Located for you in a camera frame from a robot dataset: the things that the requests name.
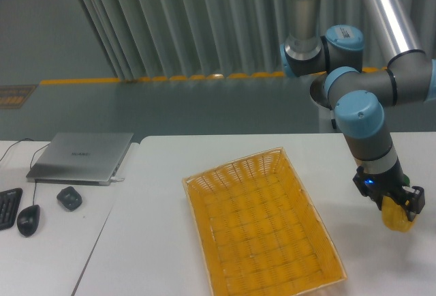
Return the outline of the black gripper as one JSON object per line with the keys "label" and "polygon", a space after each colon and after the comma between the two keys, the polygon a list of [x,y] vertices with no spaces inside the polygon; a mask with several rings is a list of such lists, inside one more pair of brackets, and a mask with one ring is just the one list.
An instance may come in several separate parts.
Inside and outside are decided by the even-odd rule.
{"label": "black gripper", "polygon": [[381,211],[383,199],[390,197],[405,212],[408,220],[415,220],[425,206],[424,188],[403,185],[403,169],[399,160],[383,173],[366,173],[362,166],[356,170],[353,182],[363,197],[369,197]]}

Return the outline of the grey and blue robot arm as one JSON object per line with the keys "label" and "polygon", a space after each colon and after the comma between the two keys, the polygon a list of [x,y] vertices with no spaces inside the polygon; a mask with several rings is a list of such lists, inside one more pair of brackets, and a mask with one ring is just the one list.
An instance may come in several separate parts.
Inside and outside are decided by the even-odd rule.
{"label": "grey and blue robot arm", "polygon": [[424,190],[401,168],[384,109],[434,100],[435,61],[422,50],[401,0],[362,0],[387,62],[369,74],[362,71],[357,28],[336,25],[320,35],[320,0],[293,1],[292,29],[280,48],[285,73],[326,73],[322,96],[356,161],[356,187],[376,203],[385,224],[412,224],[424,208]]}

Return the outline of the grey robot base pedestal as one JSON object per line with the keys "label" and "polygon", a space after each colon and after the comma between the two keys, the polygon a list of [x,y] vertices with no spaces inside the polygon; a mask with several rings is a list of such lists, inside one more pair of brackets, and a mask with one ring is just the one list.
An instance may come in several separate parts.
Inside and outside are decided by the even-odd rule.
{"label": "grey robot base pedestal", "polygon": [[337,133],[337,127],[333,109],[324,92],[324,83],[327,73],[317,74],[309,88],[309,94],[314,105],[318,110],[318,123],[320,133]]}

